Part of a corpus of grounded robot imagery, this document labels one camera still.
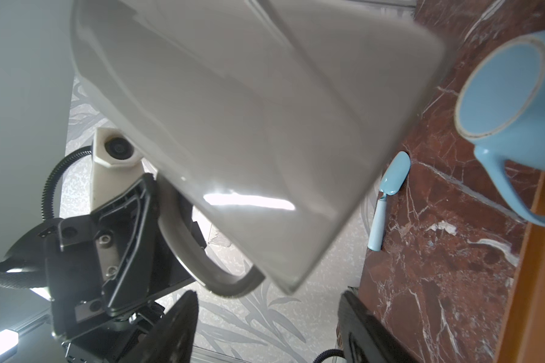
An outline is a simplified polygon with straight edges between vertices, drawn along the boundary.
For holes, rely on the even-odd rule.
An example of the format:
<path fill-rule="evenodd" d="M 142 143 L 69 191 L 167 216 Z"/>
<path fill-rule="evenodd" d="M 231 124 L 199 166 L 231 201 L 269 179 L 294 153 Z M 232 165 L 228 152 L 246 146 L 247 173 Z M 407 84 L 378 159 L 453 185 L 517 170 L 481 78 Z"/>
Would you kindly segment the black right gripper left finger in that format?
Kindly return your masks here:
<path fill-rule="evenodd" d="M 190 362 L 198 313 L 198 295 L 188 290 L 120 362 Z"/>

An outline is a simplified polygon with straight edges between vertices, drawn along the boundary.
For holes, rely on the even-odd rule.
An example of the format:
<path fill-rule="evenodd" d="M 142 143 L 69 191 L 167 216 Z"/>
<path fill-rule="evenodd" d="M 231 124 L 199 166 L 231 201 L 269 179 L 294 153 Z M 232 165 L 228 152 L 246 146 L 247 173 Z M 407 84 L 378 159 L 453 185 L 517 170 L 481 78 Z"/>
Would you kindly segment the grey mug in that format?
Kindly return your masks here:
<path fill-rule="evenodd" d="M 449 46 L 350 1 L 75 1 L 93 104 L 158 171 L 159 225 L 220 296 L 292 294 L 430 99 Z"/>

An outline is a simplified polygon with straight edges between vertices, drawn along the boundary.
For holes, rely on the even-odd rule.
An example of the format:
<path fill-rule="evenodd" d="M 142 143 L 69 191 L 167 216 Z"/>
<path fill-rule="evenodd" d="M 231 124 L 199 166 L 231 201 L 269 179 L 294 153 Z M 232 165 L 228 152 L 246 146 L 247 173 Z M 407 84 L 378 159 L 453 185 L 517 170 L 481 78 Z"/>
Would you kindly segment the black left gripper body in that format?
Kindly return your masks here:
<path fill-rule="evenodd" d="M 192 282 L 158 217 L 157 182 L 146 173 L 87 215 L 37 225 L 5 255 L 5 287 L 48 290 L 67 361 L 120 362 L 171 309 L 159 299 Z"/>

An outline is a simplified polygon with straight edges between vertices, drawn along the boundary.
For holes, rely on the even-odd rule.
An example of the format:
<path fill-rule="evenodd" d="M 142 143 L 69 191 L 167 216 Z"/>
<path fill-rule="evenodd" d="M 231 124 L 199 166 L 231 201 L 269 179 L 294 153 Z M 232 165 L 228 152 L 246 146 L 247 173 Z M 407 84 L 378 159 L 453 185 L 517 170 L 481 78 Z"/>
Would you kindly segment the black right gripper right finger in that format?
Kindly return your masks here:
<path fill-rule="evenodd" d="M 338 318 L 347 362 L 417 362 L 351 291 L 341 296 Z"/>

